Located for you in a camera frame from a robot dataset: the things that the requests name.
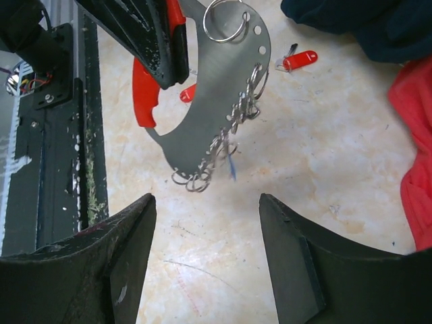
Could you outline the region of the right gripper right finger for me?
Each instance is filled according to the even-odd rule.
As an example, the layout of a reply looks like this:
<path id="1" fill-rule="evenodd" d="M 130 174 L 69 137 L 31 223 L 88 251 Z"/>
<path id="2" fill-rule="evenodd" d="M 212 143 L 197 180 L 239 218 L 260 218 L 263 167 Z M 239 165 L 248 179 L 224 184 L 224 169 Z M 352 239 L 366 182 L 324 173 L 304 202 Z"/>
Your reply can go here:
<path id="1" fill-rule="evenodd" d="M 340 236 L 270 194 L 259 215 L 280 323 L 430 323 L 431 251 Z"/>

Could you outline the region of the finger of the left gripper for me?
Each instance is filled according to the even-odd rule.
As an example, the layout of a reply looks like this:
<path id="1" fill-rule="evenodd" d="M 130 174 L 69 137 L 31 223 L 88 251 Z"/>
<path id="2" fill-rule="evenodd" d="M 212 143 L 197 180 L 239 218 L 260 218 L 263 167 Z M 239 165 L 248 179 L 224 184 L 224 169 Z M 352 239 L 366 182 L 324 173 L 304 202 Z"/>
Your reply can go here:
<path id="1" fill-rule="evenodd" d="M 166 90 L 189 77 L 186 18 L 178 1 L 77 0 Z"/>

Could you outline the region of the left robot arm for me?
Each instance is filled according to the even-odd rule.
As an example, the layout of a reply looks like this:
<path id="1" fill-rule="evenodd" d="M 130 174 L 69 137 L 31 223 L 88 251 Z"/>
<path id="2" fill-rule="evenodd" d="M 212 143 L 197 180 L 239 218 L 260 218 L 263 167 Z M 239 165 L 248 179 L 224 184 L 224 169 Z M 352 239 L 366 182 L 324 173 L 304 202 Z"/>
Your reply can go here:
<path id="1" fill-rule="evenodd" d="M 78 1 L 85 14 L 145 67 L 166 90 L 189 76 L 186 19 L 178 1 Z M 1 50 L 38 72 L 61 61 L 61 49 L 39 22 L 41 1 L 1 2 Z"/>

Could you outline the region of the key with blue tag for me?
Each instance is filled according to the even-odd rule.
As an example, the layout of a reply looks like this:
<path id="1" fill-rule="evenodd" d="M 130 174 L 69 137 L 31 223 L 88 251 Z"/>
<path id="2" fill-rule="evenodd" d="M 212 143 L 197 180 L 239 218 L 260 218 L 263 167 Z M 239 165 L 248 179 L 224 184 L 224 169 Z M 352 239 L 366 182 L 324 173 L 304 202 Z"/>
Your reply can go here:
<path id="1" fill-rule="evenodd" d="M 232 155 L 233 155 L 232 153 L 229 153 L 227 155 L 227 160 L 229 163 L 229 173 L 230 173 L 230 176 L 233 179 L 233 181 L 236 181 L 237 180 L 236 166 L 235 166 Z"/>

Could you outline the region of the metal key holder red handle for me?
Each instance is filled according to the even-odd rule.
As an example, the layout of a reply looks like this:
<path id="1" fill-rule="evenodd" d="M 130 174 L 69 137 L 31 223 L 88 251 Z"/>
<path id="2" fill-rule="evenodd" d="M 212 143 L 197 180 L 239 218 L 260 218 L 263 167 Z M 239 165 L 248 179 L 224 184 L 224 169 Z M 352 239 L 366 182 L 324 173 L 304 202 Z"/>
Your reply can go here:
<path id="1" fill-rule="evenodd" d="M 255 89 L 267 81 L 271 56 L 269 31 L 259 13 L 242 1 L 169 1 L 170 26 L 186 18 L 196 24 L 198 71 L 191 106 L 171 132 L 155 130 L 153 108 L 160 87 L 145 67 L 134 61 L 132 97 L 138 125 L 162 148 L 173 169 L 172 180 L 189 192 L 210 184 L 218 159 L 236 150 L 229 135 L 260 113 Z"/>

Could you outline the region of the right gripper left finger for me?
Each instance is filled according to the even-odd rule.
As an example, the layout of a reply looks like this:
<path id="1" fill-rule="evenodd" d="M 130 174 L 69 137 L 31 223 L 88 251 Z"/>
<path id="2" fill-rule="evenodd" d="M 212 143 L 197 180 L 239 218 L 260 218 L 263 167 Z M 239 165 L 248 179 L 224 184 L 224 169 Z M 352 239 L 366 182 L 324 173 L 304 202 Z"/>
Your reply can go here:
<path id="1" fill-rule="evenodd" d="M 156 220 L 145 194 L 74 236 L 1 258 L 1 322 L 135 323 Z"/>

